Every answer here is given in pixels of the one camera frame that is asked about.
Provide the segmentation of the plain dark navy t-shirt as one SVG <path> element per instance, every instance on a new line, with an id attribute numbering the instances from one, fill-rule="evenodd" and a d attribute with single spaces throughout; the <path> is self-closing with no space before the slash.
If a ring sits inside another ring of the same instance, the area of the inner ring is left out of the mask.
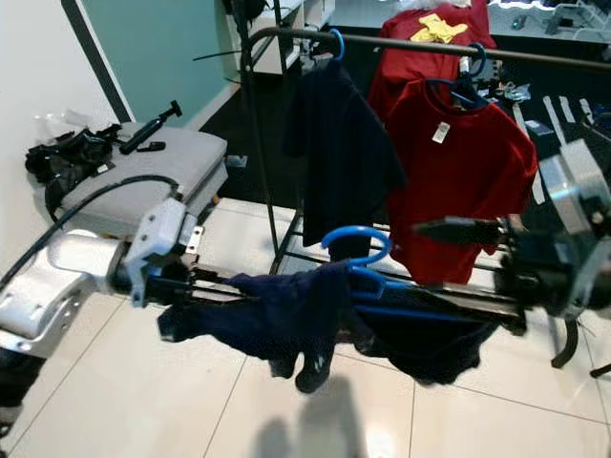
<path id="1" fill-rule="evenodd" d="M 378 114 L 340 61 L 303 73 L 284 115 L 281 150 L 305 159 L 302 244 L 371 226 L 406 175 Z"/>

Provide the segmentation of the black bag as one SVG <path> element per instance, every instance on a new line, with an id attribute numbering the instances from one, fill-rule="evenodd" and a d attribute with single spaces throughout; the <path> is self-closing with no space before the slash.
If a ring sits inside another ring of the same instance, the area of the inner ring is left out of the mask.
<path id="1" fill-rule="evenodd" d="M 56 136 L 52 143 L 34 145 L 25 156 L 26 170 L 42 184 L 62 177 L 95 177 L 104 166 L 113 166 L 111 158 L 121 128 L 111 125 L 97 132 L 83 128 Z"/>

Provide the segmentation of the white cabinet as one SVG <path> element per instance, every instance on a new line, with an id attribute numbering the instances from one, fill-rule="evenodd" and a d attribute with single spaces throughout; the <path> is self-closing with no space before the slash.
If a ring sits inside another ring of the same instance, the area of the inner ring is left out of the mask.
<path id="1" fill-rule="evenodd" d="M 231 67 L 238 69 L 241 62 L 242 35 L 237 27 L 237 19 L 247 19 L 247 36 L 263 28 L 280 26 L 318 31 L 327 24 L 333 13 L 333 0 L 239 0 L 248 12 L 236 16 L 232 9 L 233 0 L 221 0 L 226 13 L 226 27 L 232 50 L 228 56 Z M 254 45 L 254 73 L 283 74 L 283 70 L 300 61 L 305 49 L 301 38 L 270 38 Z"/>

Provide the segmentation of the black metal clothes rack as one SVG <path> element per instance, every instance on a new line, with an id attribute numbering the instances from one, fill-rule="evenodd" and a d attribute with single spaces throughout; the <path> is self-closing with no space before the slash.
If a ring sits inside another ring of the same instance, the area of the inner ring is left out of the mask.
<path id="1" fill-rule="evenodd" d="M 302 38 L 308 40 L 308 42 L 336 43 L 335 36 L 331 33 L 301 30 L 301 28 L 263 28 L 252 35 L 242 38 L 241 62 L 239 65 L 242 74 L 240 86 L 242 99 L 245 106 L 247 106 L 245 110 L 250 118 L 250 128 L 252 128 L 254 144 L 256 144 L 256 153 L 254 153 L 254 156 L 257 158 L 263 158 L 262 123 L 259 119 L 258 106 L 254 103 L 254 96 L 256 96 L 257 89 L 253 87 L 252 84 L 253 57 L 250 54 L 253 52 L 254 45 L 263 42 L 264 39 L 270 38 L 270 36 L 274 36 L 274 38 Z M 417 52 L 435 52 L 459 56 L 475 56 L 477 53 L 472 45 L 470 45 L 470 47 L 462 47 L 462 45 L 403 42 L 403 40 L 359 34 L 344 34 L 344 38 L 346 44 L 353 45 L 353 47 L 372 47 L 381 50 L 416 50 Z M 486 50 L 486 56 L 493 60 L 525 62 L 525 64 L 546 67 L 567 67 L 567 69 L 578 69 L 585 73 L 611 74 L 611 64 L 592 60 L 580 60 L 580 58 L 540 55 L 540 53 L 530 52 L 514 52 L 514 50 Z M 538 174 L 537 180 L 538 194 L 544 199 L 544 204 L 550 206 L 545 201 L 544 187 L 542 187 L 540 174 Z M 523 223 L 520 222 L 519 217 L 503 217 L 500 219 L 503 225 L 524 226 Z M 506 253 L 506 245 L 503 245 L 501 248 L 501 253 Z M 498 269 L 495 269 L 494 274 L 496 289 L 492 293 L 500 294 L 498 293 Z M 611 258 L 603 263 L 596 263 L 592 258 L 581 258 L 577 269 L 575 292 L 581 293 L 583 296 L 583 313 L 584 311 L 602 310 L 607 308 L 607 306 L 611 306 Z M 541 306 L 525 306 L 525 310 L 532 308 L 541 308 Z M 551 361 L 551 365 L 555 369 L 561 369 L 571 362 L 573 355 L 577 352 L 579 342 L 578 319 L 581 314 L 576 317 L 554 317 L 562 319 L 564 322 L 564 346 L 559 353 L 555 355 L 553 361 Z M 524 330 L 511 331 L 514 331 L 517 335 L 524 333 Z"/>

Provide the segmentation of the black hand pump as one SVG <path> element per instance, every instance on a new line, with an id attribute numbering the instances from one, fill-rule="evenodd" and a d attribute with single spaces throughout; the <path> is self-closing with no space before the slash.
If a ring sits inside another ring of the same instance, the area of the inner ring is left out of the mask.
<path id="1" fill-rule="evenodd" d="M 172 100 L 169 109 L 164 111 L 164 113 L 158 114 L 157 118 L 145 123 L 143 127 L 140 127 L 126 143 L 123 143 L 121 147 L 119 147 L 118 151 L 122 153 L 123 156 L 129 156 L 130 153 L 135 152 L 136 149 L 140 147 L 140 144 L 143 144 L 150 136 L 156 134 L 158 130 L 161 130 L 167 119 L 174 116 L 182 116 L 182 109 L 177 100 Z"/>

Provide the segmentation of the red t-shirt with white tag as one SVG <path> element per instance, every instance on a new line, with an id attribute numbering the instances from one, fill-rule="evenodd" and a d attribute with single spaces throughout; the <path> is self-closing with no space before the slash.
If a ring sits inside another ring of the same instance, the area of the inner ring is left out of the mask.
<path id="1" fill-rule="evenodd" d="M 466 283 L 492 244 L 428 239 L 433 219 L 496 219 L 525 209 L 536 180 L 536 144 L 495 104 L 458 108 L 428 80 L 407 83 L 385 122 L 406 183 L 386 200 L 393 260 L 419 283 Z"/>

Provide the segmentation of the grey cushioned ottoman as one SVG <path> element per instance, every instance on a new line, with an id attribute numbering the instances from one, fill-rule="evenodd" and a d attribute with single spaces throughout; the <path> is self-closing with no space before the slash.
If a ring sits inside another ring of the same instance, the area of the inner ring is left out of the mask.
<path id="1" fill-rule="evenodd" d="M 223 161 L 227 141 L 221 136 L 202 134 L 196 130 L 162 127 L 153 141 L 165 141 L 160 152 L 134 152 L 129 156 L 116 154 L 111 158 L 114 166 L 96 177 L 84 179 L 62 199 L 62 208 L 74 208 L 80 200 L 128 177 L 169 177 L 179 185 L 188 213 L 197 216 L 210 205 L 227 179 Z M 142 180 L 123 186 L 92 201 L 66 223 L 69 230 L 88 230 L 119 239 L 133 236 L 138 230 L 140 217 L 159 202 L 166 200 L 169 187 L 156 180 Z"/>

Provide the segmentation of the clear plastic bag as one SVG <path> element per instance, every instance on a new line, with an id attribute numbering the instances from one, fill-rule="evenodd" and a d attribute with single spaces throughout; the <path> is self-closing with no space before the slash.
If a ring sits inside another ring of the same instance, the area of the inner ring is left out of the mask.
<path id="1" fill-rule="evenodd" d="M 64 134 L 74 134 L 91 127 L 95 122 L 87 114 L 73 109 L 65 109 L 60 113 L 39 114 L 34 117 L 34 126 L 40 141 L 52 141 Z"/>

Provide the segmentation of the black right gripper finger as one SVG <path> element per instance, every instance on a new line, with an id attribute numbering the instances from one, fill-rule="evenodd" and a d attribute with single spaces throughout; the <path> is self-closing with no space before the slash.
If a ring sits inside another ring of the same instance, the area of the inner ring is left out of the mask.
<path id="1" fill-rule="evenodd" d="M 510 233 L 501 219 L 431 219 L 415 223 L 411 230 L 424 239 L 450 244 L 511 244 Z"/>
<path id="2" fill-rule="evenodd" d="M 527 330 L 525 305 L 514 298 L 476 289 L 425 289 L 442 311 L 476 322 L 501 324 L 506 330 Z"/>

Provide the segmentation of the red t-shirt with yellow print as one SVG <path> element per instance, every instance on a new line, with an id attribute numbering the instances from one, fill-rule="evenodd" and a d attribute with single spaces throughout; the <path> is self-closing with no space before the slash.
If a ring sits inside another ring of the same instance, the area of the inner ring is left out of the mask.
<path id="1" fill-rule="evenodd" d="M 439 0 L 432 8 L 409 8 L 383 23 L 379 35 L 403 42 L 433 43 L 485 49 L 497 47 L 492 36 L 488 0 Z M 416 79 L 453 80 L 459 74 L 458 55 L 385 49 L 381 52 L 379 73 L 392 83 Z"/>

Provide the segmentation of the blue plastic hanger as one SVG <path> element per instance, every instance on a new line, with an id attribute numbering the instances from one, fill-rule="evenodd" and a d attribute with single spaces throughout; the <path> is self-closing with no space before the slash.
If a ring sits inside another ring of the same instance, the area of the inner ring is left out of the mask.
<path id="1" fill-rule="evenodd" d="M 383 260 L 391 253 L 391 239 L 386 233 L 376 230 L 374 227 L 363 225 L 349 225 L 335 228 L 323 236 L 320 244 L 328 249 L 333 241 L 345 237 L 368 237 L 378 239 L 383 248 L 378 250 L 374 256 L 348 259 L 348 275 L 351 279 L 369 283 L 370 289 L 362 289 L 353 286 L 349 289 L 349 295 L 354 300 L 353 308 L 367 313 L 392 315 L 393 317 L 407 317 L 414 319 L 441 320 L 441 322 L 472 322 L 484 323 L 479 320 L 464 319 L 445 313 L 436 304 L 435 298 L 425 289 L 462 288 L 471 291 L 483 291 L 462 284 L 440 283 L 436 286 L 419 286 L 411 282 L 393 281 L 388 275 L 376 270 L 369 269 L 371 263 Z"/>
<path id="2" fill-rule="evenodd" d="M 451 100 L 458 108 L 466 110 L 474 110 L 484 108 L 488 105 L 488 100 L 477 91 L 474 79 L 477 75 L 483 73 L 488 56 L 483 45 L 473 43 L 472 47 L 476 49 L 475 56 L 463 55 L 459 57 L 458 74 L 454 80 L 445 80 L 431 78 L 425 80 L 428 86 L 437 86 L 445 88 L 450 93 Z"/>
<path id="3" fill-rule="evenodd" d="M 348 44 L 345 42 L 344 35 L 341 34 L 339 30 L 336 30 L 336 28 L 331 28 L 330 33 L 335 36 L 337 47 L 339 47 L 339 50 L 337 50 L 335 56 L 333 56 L 333 61 L 342 62 L 344 61 L 346 52 L 348 52 Z"/>

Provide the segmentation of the navy t-shirt with gold logo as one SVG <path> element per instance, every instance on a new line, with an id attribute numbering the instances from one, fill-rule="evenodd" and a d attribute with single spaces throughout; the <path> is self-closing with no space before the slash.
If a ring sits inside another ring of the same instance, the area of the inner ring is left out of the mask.
<path id="1" fill-rule="evenodd" d="M 318 391 L 337 344 L 383 358 L 421 385 L 450 385 L 480 366 L 496 323 L 449 322 L 367 313 L 353 308 L 348 263 L 324 263 L 291 275 L 253 276 L 254 294 L 227 304 L 172 304 L 158 317 L 166 342 L 213 339 L 269 363 L 298 392 Z"/>

